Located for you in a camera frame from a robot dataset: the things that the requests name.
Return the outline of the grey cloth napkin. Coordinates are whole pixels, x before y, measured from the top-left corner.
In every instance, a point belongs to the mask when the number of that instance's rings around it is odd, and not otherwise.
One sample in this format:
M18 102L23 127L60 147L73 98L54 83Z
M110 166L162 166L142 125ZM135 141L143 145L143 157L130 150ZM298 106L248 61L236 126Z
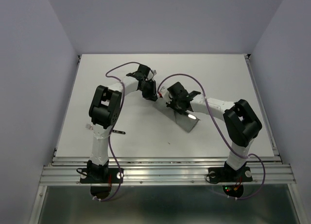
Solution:
M156 102L154 102L153 107L159 112L161 112L163 115L165 115L167 118L172 120L175 124L177 124L181 129L183 129L187 133L191 132L192 129L200 121L199 119L192 120L187 116L178 114L171 108L167 107L166 102L161 98L159 98Z

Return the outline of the black handled fork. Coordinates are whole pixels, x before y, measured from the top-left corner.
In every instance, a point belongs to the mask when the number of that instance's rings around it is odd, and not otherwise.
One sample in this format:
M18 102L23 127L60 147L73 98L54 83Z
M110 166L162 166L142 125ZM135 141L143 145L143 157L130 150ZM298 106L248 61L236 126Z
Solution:
M95 125L90 124L90 123L86 124L86 128L89 130L93 130L94 132L97 131L99 133L108 131L108 133L112 132L112 133L121 134L121 135L126 134L124 131L119 131L119 130L114 130L114 129L111 130L111 128L104 129L102 126L95 126Z

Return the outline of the black handled knife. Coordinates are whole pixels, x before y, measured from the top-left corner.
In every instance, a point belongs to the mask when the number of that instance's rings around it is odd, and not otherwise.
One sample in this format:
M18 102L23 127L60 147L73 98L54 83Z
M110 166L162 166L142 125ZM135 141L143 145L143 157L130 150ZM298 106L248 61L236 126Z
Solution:
M187 114L187 117L192 119L192 120L197 120L198 118L194 116L193 114Z

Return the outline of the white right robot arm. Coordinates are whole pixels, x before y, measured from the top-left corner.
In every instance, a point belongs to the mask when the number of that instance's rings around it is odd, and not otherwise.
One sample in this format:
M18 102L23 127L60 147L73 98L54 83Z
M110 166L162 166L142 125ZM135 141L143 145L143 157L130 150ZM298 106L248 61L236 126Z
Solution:
M228 102L207 98L204 92L199 91L189 93L180 82L169 88L161 88L159 94L166 106L179 115L188 118L192 116L190 112L209 115L222 138L224 135L216 119L225 123L231 144L228 145L230 153L225 162L224 176L228 180L238 178L248 159L250 145L262 129L262 124L250 104L243 99Z

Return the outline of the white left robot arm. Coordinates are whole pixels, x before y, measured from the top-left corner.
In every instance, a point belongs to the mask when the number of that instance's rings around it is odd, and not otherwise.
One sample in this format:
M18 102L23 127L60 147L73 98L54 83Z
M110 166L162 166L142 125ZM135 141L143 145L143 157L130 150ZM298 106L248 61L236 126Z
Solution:
M122 79L110 75L111 72L123 66L136 64L138 69L126 74ZM157 100L156 71L138 62L127 62L109 70L105 77L117 82L109 86L98 86L95 90L89 117L93 125L93 143L91 156L87 162L87 175L91 175L97 182L108 178L108 148L111 147L110 136L121 113L125 96L140 91L146 100Z

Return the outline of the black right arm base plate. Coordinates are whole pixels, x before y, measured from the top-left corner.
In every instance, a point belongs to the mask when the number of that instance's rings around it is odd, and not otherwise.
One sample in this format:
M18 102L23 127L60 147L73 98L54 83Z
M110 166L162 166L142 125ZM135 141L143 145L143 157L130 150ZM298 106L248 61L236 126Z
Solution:
M252 174L249 167L242 167L235 171L230 167L210 167L205 175L205 180L211 184L252 182Z

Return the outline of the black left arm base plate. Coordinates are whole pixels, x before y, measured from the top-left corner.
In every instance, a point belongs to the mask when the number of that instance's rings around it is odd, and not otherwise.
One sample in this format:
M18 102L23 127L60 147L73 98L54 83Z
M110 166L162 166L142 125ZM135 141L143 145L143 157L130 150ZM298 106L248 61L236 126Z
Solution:
M89 173L87 168L77 168L76 171L80 175L81 184L122 184L123 168L109 168L103 175Z

